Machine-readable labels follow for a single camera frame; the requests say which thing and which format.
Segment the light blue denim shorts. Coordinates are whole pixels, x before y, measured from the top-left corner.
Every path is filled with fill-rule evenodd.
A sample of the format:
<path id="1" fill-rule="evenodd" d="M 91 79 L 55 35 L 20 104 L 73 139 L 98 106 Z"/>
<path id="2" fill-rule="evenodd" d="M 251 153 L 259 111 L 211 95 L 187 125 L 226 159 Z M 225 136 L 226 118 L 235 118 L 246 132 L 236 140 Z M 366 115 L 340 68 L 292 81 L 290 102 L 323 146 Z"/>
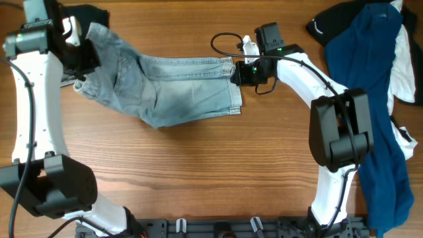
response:
<path id="1" fill-rule="evenodd" d="M 142 55 L 109 28 L 91 23 L 87 40 L 100 66 L 75 82 L 75 92 L 154 128 L 237 115 L 241 90 L 230 81 L 232 58 Z"/>

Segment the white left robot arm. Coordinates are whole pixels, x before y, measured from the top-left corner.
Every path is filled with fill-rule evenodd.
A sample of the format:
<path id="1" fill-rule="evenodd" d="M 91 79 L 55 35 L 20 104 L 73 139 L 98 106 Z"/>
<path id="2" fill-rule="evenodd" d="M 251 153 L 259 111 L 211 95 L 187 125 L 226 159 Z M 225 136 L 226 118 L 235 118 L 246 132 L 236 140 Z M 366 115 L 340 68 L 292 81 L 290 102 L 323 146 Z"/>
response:
<path id="1" fill-rule="evenodd" d="M 99 65 L 79 22 L 57 1 L 25 1 L 26 22 L 6 36 L 3 62 L 13 71 L 17 137 L 12 165 L 1 169 L 1 188 L 34 217 L 79 222 L 98 237 L 144 237 L 129 209 L 98 192 L 90 167 L 72 159 L 63 136 L 60 85 L 65 71 L 80 78 Z"/>

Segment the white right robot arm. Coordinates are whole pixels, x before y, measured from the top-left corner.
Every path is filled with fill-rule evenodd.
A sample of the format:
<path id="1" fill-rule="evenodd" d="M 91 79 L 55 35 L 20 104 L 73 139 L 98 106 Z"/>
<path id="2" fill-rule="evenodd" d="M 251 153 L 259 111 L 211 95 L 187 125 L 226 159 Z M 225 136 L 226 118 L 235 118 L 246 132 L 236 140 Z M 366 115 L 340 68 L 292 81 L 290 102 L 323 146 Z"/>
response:
<path id="1" fill-rule="evenodd" d="M 231 82 L 258 87 L 273 77 L 291 87 L 310 108 L 309 149 L 319 166 L 315 198 L 304 229 L 324 237 L 346 229 L 346 203 L 352 178 L 373 149 L 366 93 L 333 81 L 312 64 L 301 47 L 287 45 L 274 22 L 244 36 Z"/>

